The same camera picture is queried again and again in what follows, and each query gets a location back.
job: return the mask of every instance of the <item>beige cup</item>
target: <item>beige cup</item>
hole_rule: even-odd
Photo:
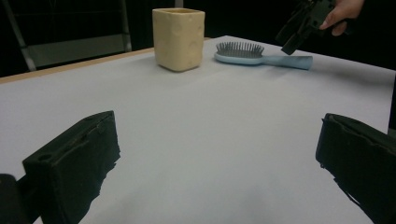
[[[188,8],[152,10],[154,51],[157,64],[182,72],[201,64],[205,13]]]

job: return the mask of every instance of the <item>hairbrush bristles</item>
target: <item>hairbrush bristles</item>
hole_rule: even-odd
[[[242,42],[224,42],[216,45],[218,54],[229,57],[261,58],[264,47]]]

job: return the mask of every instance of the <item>human hand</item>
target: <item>human hand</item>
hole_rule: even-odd
[[[341,35],[347,28],[347,22],[342,20],[358,18],[363,4],[364,0],[335,0],[335,8],[327,15],[319,29],[325,30],[334,25],[332,35]]]

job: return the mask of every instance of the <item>hairbrush handle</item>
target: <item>hairbrush handle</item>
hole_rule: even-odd
[[[262,56],[262,63],[309,70],[314,61],[312,56]]]

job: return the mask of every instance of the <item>table surface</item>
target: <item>table surface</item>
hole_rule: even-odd
[[[213,59],[241,40],[206,40],[184,73],[147,50],[0,79],[1,173],[21,178],[24,158],[114,110],[121,158],[81,223],[372,223],[315,151],[326,113],[387,131],[394,71],[302,51],[309,71]]]

